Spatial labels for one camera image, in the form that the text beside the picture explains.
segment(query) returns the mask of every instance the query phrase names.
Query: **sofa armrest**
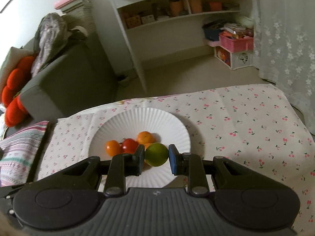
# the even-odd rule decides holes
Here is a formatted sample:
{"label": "sofa armrest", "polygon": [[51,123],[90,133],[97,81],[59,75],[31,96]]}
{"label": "sofa armrest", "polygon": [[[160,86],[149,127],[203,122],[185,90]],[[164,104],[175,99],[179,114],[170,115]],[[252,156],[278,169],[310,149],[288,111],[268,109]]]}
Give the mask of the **sofa armrest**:
{"label": "sofa armrest", "polygon": [[67,47],[22,89],[20,100],[35,120],[56,121],[105,104],[106,85],[89,61],[84,43]]}

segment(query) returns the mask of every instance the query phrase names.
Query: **screw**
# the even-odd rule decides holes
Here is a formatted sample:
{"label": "screw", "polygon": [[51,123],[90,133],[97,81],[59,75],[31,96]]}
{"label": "screw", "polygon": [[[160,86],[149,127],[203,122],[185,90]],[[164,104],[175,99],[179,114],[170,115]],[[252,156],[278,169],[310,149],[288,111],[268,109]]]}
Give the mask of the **screw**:
{"label": "screw", "polygon": [[206,194],[208,192],[208,189],[204,186],[196,186],[193,188],[193,193],[195,195],[203,195]]}
{"label": "screw", "polygon": [[105,194],[110,196],[118,196],[122,195],[122,189],[120,187],[114,186],[114,187],[109,187],[106,191]]}

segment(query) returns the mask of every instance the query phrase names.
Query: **floor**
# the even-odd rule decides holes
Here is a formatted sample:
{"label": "floor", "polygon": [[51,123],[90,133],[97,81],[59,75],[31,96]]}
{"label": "floor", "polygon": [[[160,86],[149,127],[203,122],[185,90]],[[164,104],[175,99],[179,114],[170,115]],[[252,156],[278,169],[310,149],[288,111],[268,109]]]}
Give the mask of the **floor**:
{"label": "floor", "polygon": [[[139,78],[135,78],[127,87],[119,87],[116,100],[191,93],[235,85],[270,83],[261,79],[258,76],[258,69],[254,67],[230,70],[213,55],[155,67],[145,71],[145,77],[147,93],[142,89]],[[302,113],[297,109],[295,111],[304,122]]]}

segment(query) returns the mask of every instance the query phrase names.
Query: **cherry print tablecloth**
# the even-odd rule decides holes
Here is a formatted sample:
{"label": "cherry print tablecloth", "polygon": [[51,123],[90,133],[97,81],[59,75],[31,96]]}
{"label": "cherry print tablecloth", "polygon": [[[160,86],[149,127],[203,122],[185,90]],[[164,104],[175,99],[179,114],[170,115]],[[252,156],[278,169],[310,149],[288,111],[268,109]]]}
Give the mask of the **cherry print tablecloth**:
{"label": "cherry print tablecloth", "polygon": [[[303,235],[315,234],[313,138],[282,91],[271,84],[123,100],[61,119],[43,156],[38,179],[88,157],[92,137],[104,122],[139,107],[163,109],[178,117],[191,136],[192,152],[202,158],[229,157],[294,189],[301,201],[294,229]],[[178,186],[185,183],[186,178],[177,182]]]}

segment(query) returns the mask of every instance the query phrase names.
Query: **white lace curtain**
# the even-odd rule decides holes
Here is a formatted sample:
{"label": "white lace curtain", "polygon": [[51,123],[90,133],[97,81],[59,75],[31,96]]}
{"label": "white lace curtain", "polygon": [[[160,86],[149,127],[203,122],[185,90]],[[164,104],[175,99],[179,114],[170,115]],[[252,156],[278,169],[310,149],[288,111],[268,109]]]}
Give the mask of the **white lace curtain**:
{"label": "white lace curtain", "polygon": [[254,66],[276,83],[315,134],[315,0],[253,0]]}

